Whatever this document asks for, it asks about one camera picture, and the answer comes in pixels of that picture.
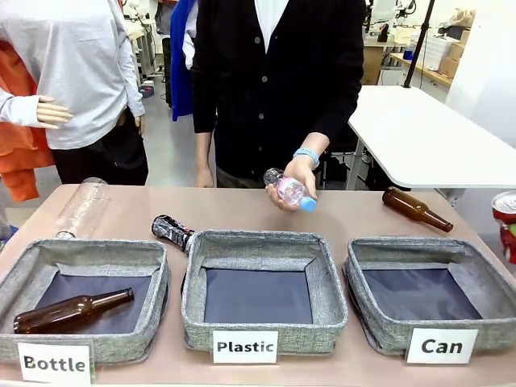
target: white label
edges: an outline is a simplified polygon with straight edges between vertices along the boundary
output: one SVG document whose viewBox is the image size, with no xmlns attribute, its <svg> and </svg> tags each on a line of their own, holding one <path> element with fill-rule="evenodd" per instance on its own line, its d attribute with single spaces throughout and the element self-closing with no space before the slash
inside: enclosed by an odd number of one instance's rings
<svg viewBox="0 0 516 387">
<path fill-rule="evenodd" d="M 91 384 L 89 347 L 18 343 L 25 381 Z"/>
<path fill-rule="evenodd" d="M 407 363 L 467 364 L 477 329 L 414 328 Z"/>
<path fill-rule="evenodd" d="M 214 363 L 274 364 L 277 331 L 214 331 Z"/>
</svg>

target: brown glass bottle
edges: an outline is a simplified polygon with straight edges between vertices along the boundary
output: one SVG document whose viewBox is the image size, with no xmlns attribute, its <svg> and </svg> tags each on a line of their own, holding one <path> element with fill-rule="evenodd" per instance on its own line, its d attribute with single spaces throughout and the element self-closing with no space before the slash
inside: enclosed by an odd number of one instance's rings
<svg viewBox="0 0 516 387">
<path fill-rule="evenodd" d="M 381 200 L 383 200 L 384 204 L 387 206 L 401 214 L 404 214 L 412 220 L 428 223 L 445 232 L 450 232 L 453 228 L 451 223 L 430 210 L 425 203 L 411 197 L 409 194 L 399 190 L 398 188 L 389 187 L 384 192 Z"/>
<path fill-rule="evenodd" d="M 135 299 L 132 289 L 77 296 L 15 317 L 17 334 L 69 333 L 91 323 L 101 314 Z"/>
</svg>

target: hand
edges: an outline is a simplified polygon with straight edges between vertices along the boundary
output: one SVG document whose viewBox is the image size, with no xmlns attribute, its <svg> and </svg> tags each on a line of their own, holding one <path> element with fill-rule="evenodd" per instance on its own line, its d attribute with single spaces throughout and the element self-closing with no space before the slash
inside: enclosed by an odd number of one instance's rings
<svg viewBox="0 0 516 387">
<path fill-rule="evenodd" d="M 41 127 L 45 129 L 59 129 L 57 123 L 68 123 L 73 116 L 68 113 L 68 109 L 63 106 L 53 105 L 52 97 L 40 97 L 40 103 L 36 109 L 36 116 Z"/>
<path fill-rule="evenodd" d="M 213 188 L 213 175 L 211 174 L 210 167 L 198 170 L 195 186 L 198 188 Z"/>
<path fill-rule="evenodd" d="M 315 200 L 317 200 L 317 192 L 315 189 L 315 175 L 312 172 L 314 167 L 314 159 L 310 156 L 296 156 L 290 161 L 285 168 L 285 176 L 293 177 L 306 187 L 306 192 Z M 272 184 L 265 188 L 268 197 L 273 202 L 274 206 L 285 210 L 294 212 L 298 206 L 290 206 L 280 199 L 277 194 L 277 189 Z"/>
<path fill-rule="evenodd" d="M 145 114 L 135 117 L 135 124 L 138 128 L 138 134 L 143 135 L 145 132 Z"/>
</svg>

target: red can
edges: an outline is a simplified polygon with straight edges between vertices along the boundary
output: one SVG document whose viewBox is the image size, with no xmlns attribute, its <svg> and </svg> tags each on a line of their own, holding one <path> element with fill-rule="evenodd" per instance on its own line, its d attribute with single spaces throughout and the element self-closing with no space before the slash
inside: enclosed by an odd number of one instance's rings
<svg viewBox="0 0 516 387">
<path fill-rule="evenodd" d="M 492 202 L 493 217 L 500 223 L 500 239 L 506 259 L 516 264 L 516 191 L 500 193 Z"/>
</svg>

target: bottle neck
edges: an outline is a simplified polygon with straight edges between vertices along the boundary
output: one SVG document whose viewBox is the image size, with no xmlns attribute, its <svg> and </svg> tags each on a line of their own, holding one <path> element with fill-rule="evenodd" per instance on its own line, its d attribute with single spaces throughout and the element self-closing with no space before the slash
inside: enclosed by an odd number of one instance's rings
<svg viewBox="0 0 516 387">
<path fill-rule="evenodd" d="M 94 310 L 110 309 L 135 299 L 132 289 L 124 289 L 116 292 L 99 294 L 91 298 L 91 306 Z"/>
<path fill-rule="evenodd" d="M 450 232 L 453 228 L 453 225 L 440 216 L 438 216 L 434 211 L 432 210 L 425 210 L 423 212 L 424 221 L 425 223 L 430 224 L 433 227 L 439 228 L 442 231 Z"/>
</svg>

